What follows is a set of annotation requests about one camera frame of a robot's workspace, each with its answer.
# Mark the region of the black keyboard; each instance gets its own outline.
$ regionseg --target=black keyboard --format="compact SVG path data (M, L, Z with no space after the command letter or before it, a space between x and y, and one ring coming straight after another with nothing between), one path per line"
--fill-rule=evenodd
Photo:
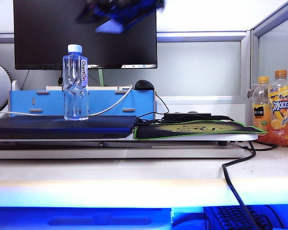
M271 230L270 220L265 215L259 215L251 206L247 206L257 226L261 230ZM252 230L249 219L240 206L207 207L205 211L210 217L212 229L221 230Z

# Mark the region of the white desk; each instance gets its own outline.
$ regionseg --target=white desk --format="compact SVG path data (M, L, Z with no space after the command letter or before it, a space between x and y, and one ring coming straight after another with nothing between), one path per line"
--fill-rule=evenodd
M0 207L233 205L221 169L228 161L0 160ZM245 204L288 204L288 148L257 152L228 172Z

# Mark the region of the water bottle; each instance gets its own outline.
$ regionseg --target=water bottle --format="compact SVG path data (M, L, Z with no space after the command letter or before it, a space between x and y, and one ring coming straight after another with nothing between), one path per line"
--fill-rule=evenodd
M63 57L65 120L88 119L87 58L81 54L80 45L68 45L68 55Z
M259 86L255 89L252 95L253 111L255 127L260 128L263 131L269 132L271 127L271 112L269 107L268 98L268 82L269 77L259 77ZM269 135L259 134L258 140L261 142L269 143Z
M275 71L275 82L269 86L271 107L271 143L288 147L288 81L287 70Z

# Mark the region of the mouse pad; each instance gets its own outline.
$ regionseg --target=mouse pad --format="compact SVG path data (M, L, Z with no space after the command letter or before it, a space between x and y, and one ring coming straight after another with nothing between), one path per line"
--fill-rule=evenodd
M133 138L137 140L152 140L161 138L173 138L200 134L220 133L258 133L265 131L253 126L245 126L234 121L209 121L198 120L174 124L153 124L136 127Z

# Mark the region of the white cable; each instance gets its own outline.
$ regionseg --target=white cable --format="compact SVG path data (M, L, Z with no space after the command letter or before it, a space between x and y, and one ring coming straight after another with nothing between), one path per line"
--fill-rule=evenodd
M132 85L127 85L130 88L128 89L128 91L117 101L115 102L112 106L110 106L109 108L100 111L98 113L95 114L90 114L89 116L96 116L99 114L103 114L104 112L112 109L114 106L116 106L118 103L120 103L122 100L124 100L125 97L127 97L127 95L130 93L130 91L132 90ZM20 115L30 115L30 116L42 116L41 114L27 114L27 113L20 113L20 112L11 112L11 111L0 111L0 114L20 114Z
M114 106L116 106L118 103L120 103L122 100L124 100L125 97L127 97L127 95L130 93L130 91L132 90L132 85L127 85L129 86L130 88L128 89L128 91L117 101L115 102L112 106L110 106L109 108L101 111L101 112L98 112L98 113L95 113L95 114L90 114L89 116L96 116L96 115L99 115L99 114L103 114L104 112L112 109Z
M26 113L10 112L10 111L0 111L0 114L21 114L21 115L30 115L30 116L42 116L41 114L26 114Z

